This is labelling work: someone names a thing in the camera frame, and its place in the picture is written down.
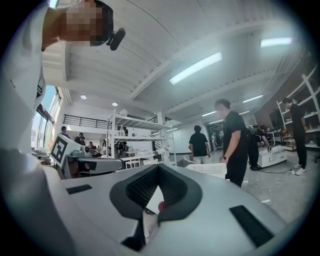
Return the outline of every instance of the white shoe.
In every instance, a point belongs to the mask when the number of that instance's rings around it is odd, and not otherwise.
[[[299,170],[297,170],[296,172],[295,172],[295,175],[302,175],[302,174],[305,174],[305,172],[306,172],[306,170],[305,169],[303,169],[303,168],[300,168]]]

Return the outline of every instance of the shelving unit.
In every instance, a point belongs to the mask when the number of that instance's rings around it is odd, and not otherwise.
[[[163,145],[166,143],[168,139],[172,139],[173,141],[173,151],[175,151],[175,140],[174,135],[171,132],[167,137],[138,137],[138,136],[118,136],[116,133],[118,131],[116,130],[116,127],[123,126],[123,127],[130,127],[130,128],[138,128],[138,129],[146,129],[150,130],[151,132],[157,131],[158,134],[161,134],[161,130],[172,130],[172,125],[168,126],[161,123],[136,119],[124,115],[117,114],[117,110],[113,109],[113,115],[109,118],[107,123],[107,129],[106,129],[106,155],[107,158],[109,158],[108,154],[108,144],[110,142],[111,146],[111,158],[115,158],[115,142],[152,142],[152,141],[160,141],[162,148]],[[147,157],[147,155],[140,155],[140,158]],[[176,153],[174,153],[174,161],[171,161],[170,164],[175,164],[177,166],[177,158]]]
[[[313,117],[313,116],[318,116],[318,121],[320,123],[320,108],[319,108],[319,103],[317,101],[317,94],[320,93],[320,87],[318,87],[316,90],[314,90],[311,86],[311,77],[312,75],[315,73],[315,71],[317,70],[317,65],[312,69],[312,71],[310,72],[310,74],[308,75],[305,75],[303,74],[301,77],[302,77],[302,83],[299,84],[299,86],[293,90],[293,92],[291,92],[287,98],[291,98],[291,99],[294,99],[296,95],[298,95],[303,89],[307,88],[308,89],[308,92],[310,93],[310,96],[308,96],[307,98],[305,98],[304,100],[301,100],[298,105],[299,106],[302,106],[303,104],[309,102],[309,101],[313,101],[314,103],[314,108],[315,108],[315,111],[314,112],[311,112],[311,113],[308,113],[306,114],[303,118],[304,119],[307,119],[307,118],[310,118],[310,117]],[[284,128],[286,129],[287,128],[287,125],[291,124],[292,123],[292,120],[289,120],[289,121],[285,121],[286,118],[285,118],[285,114],[289,113],[290,110],[286,110],[286,111],[283,111],[281,110],[281,104],[282,104],[282,101],[280,102],[276,102],[277,105],[278,105],[278,108],[280,110],[280,113],[281,113],[281,117],[282,117],[282,121],[283,121],[283,125],[284,125]],[[309,129],[307,130],[305,133],[306,134],[311,134],[311,133],[315,133],[315,132],[319,132],[320,131],[320,125],[318,126],[318,128],[312,128],[312,129]],[[315,144],[306,144],[305,145],[306,147],[308,148],[320,148],[319,146],[315,145]],[[295,148],[295,142],[292,140],[292,142],[290,142],[290,148],[294,149]]]

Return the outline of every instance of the gray floor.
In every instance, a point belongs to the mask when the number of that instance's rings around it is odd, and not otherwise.
[[[211,152],[211,162],[219,163],[221,154],[222,151]],[[289,171],[298,163],[298,155],[297,152],[290,151],[286,151],[286,154],[287,162],[262,169],[271,173],[252,171],[248,165],[241,188],[260,201],[270,200],[266,202],[266,205],[289,223],[303,215],[315,195],[316,188],[319,186],[320,159],[317,163],[314,163],[314,159],[320,153],[308,150],[306,173],[301,176],[289,174],[292,178],[282,172]],[[183,155],[176,155],[176,158],[178,162],[183,159]]]

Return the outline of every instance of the recessed light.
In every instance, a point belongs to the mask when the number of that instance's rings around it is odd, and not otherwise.
[[[269,46],[281,46],[290,45],[292,43],[292,37],[279,37],[279,38],[269,38],[261,40],[261,48]]]
[[[184,71],[180,72],[179,74],[171,78],[169,81],[171,84],[175,85],[176,83],[179,83],[181,80],[187,78],[188,76],[191,76],[197,71],[202,70],[203,68],[210,66],[211,64],[221,60],[222,60],[222,54],[221,52],[217,52],[203,60],[200,60],[196,64],[193,64],[192,66],[188,67]]]
[[[261,98],[262,96],[263,96],[263,94],[262,94],[262,95],[259,95],[259,96],[257,96],[257,97],[254,97],[254,98],[246,99],[246,100],[244,100],[242,103],[249,102],[249,101],[253,101],[253,100],[256,100],[256,99],[259,99],[259,98]]]
[[[223,121],[223,119],[218,120],[218,121],[214,121],[214,122],[210,122],[209,125],[214,124],[214,123],[218,123],[218,122],[221,122],[221,121]]]
[[[240,113],[239,115],[242,115],[242,114],[245,114],[245,113],[248,113],[248,112],[250,112],[250,110],[249,110],[249,111],[246,111],[246,112],[242,112],[242,113]]]
[[[216,113],[216,112],[217,111],[213,111],[213,112],[210,112],[210,113],[203,114],[202,116],[205,117],[205,116],[211,115],[211,114]]]

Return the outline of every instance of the person wearing white shirt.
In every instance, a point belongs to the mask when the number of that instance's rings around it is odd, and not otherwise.
[[[26,18],[0,63],[0,148],[31,152],[32,120],[46,92],[42,52],[59,41],[99,46],[112,32],[113,10],[98,0],[66,8],[43,3]]]

